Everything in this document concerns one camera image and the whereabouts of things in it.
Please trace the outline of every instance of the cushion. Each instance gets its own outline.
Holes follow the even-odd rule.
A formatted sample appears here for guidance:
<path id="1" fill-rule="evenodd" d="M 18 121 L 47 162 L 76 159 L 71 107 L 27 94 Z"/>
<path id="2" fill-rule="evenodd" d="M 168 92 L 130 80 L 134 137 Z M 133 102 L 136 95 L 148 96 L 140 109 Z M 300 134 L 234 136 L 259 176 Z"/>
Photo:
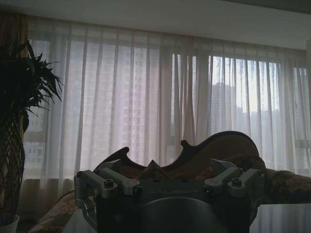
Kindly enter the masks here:
<path id="1" fill-rule="evenodd" d="M 30 229 L 29 233 L 61 233 L 76 210 L 78 207 L 75 205 L 74 191 L 70 191 Z"/>
<path id="2" fill-rule="evenodd" d="M 213 169 L 209 166 L 206 169 L 204 169 L 202 172 L 200 172 L 195 179 L 196 180 L 206 180 L 206 179 L 210 179 L 213 178 L 214 174 L 213 174 Z"/>
<path id="3" fill-rule="evenodd" d="M 154 160 L 136 177 L 138 180 L 167 180 L 169 178 L 169 175 Z"/>
<path id="4" fill-rule="evenodd" d="M 277 171 L 265 185 L 273 203 L 310 203 L 311 178 L 289 171 Z"/>

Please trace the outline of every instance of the white pot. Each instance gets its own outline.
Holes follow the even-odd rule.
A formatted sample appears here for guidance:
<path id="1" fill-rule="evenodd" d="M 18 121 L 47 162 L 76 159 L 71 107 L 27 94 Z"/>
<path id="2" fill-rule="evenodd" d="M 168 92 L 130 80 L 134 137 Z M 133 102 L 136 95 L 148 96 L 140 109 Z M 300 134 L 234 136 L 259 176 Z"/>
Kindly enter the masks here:
<path id="1" fill-rule="evenodd" d="M 19 216 L 15 215 L 14 217 L 14 222 L 12 222 L 9 225 L 6 225 L 4 227 L 0 227 L 0 232 L 1 233 L 15 233 L 16 232 L 16 227 L 18 224 Z"/>

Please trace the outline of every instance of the potted plant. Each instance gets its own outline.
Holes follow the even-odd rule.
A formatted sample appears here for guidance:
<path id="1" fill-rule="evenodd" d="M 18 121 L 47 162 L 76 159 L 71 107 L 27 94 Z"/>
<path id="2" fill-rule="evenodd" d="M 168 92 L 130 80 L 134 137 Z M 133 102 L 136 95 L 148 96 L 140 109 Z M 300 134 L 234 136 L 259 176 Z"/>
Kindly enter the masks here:
<path id="1" fill-rule="evenodd" d="M 15 232 L 17 223 L 13 222 L 18 221 L 27 111 L 31 112 L 31 107 L 48 108 L 54 96 L 61 99 L 60 78 L 48 65 L 42 54 L 34 55 L 28 40 L 0 47 L 0 232 Z"/>

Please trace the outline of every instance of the curtain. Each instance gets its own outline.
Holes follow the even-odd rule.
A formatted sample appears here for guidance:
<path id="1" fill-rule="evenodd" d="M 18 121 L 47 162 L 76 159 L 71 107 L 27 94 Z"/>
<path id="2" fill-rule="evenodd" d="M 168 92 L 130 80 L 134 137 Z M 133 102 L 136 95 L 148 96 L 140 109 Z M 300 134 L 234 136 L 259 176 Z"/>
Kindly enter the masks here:
<path id="1" fill-rule="evenodd" d="M 167 165 L 182 139 L 226 130 L 249 135 L 268 168 L 310 175 L 305 51 L 42 18 L 28 32 L 64 88 L 30 117 L 21 210 L 39 216 L 122 147 Z"/>
<path id="2" fill-rule="evenodd" d="M 18 13 L 0 12 L 0 46 L 8 43 L 8 40 L 15 40 L 24 43 L 27 39 L 28 21 L 26 15 Z"/>

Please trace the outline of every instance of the curtain rod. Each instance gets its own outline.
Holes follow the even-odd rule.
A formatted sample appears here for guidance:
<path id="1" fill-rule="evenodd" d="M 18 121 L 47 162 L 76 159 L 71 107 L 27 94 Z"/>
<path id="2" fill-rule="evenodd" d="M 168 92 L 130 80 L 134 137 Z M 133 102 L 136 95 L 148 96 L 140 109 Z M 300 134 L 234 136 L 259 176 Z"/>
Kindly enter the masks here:
<path id="1" fill-rule="evenodd" d="M 151 30 L 145 30 L 145 29 L 136 29 L 136 28 L 127 28 L 127 27 L 121 27 L 121 26 L 111 26 L 111 25 L 105 25 L 105 24 L 97 24 L 97 23 L 87 23 L 87 22 L 81 22 L 81 21 L 73 21 L 73 20 L 65 20 L 65 19 L 57 19 L 57 18 L 49 18 L 49 17 L 40 17 L 40 16 L 30 16 L 27 15 L 29 18 L 33 19 L 42 19 L 42 20 L 52 20 L 52 21 L 58 21 L 63 23 L 76 23 L 76 24 L 82 24 L 85 26 L 93 26 L 93 27 L 105 27 L 110 29 L 121 29 L 121 30 L 130 30 L 130 31 L 137 31 L 142 33 L 157 33 L 162 35 L 169 35 L 169 36 L 180 36 L 180 37 L 187 37 L 187 38 L 197 38 L 197 39 L 207 39 L 212 40 L 215 42 L 220 43 L 228 43 L 228 44 L 235 44 L 235 45 L 244 45 L 244 46 L 259 46 L 259 47 L 266 47 L 271 49 L 286 49 L 286 50 L 294 50 L 294 51 L 300 51 L 300 52 L 306 52 L 306 50 L 301 49 L 292 49 L 292 48 L 285 48 L 280 46 L 271 46 L 271 45 L 264 45 L 264 44 L 253 44 L 253 43 L 247 43 L 247 42 L 241 42 L 241 41 L 232 41 L 232 40 L 225 40 L 225 39 L 218 39 L 218 38 L 208 38 L 204 36 L 195 36 L 195 35 L 186 35 L 186 34 L 177 34 L 177 33 L 166 33 L 166 32 L 159 32 L 159 31 L 151 31 Z"/>

